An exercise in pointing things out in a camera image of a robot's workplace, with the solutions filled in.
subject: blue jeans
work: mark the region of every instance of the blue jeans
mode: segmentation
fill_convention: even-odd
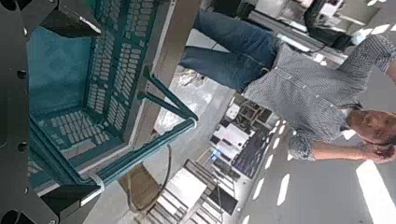
[[[230,52],[186,47],[179,64],[219,84],[242,91],[271,70],[276,58],[276,38],[261,27],[200,11],[194,29],[218,42]]]

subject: shirt sleeve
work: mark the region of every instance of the shirt sleeve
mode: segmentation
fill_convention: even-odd
[[[396,59],[396,48],[382,35],[370,35],[359,44],[338,68],[353,77],[368,77],[377,66],[386,72],[389,62]]]
[[[314,161],[313,141],[304,131],[290,133],[289,154],[297,160]]]

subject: button-up shirt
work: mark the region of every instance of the button-up shirt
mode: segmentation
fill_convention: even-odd
[[[342,110],[360,106],[373,67],[386,72],[394,59],[396,48],[382,35],[367,37],[336,70],[280,44],[272,70],[250,83],[244,96],[290,123],[297,132],[289,141],[293,157],[314,160],[313,143],[341,135],[347,125]]]

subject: hair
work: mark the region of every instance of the hair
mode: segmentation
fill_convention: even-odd
[[[385,146],[396,146],[396,134],[390,135],[389,140],[385,144],[378,144],[379,146],[385,147]]]
[[[389,145],[396,146],[396,134],[390,136]]]

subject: hand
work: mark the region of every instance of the hand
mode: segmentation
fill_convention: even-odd
[[[385,163],[396,160],[396,147],[381,147],[377,145],[365,145],[361,148],[362,158],[372,160],[375,163]]]

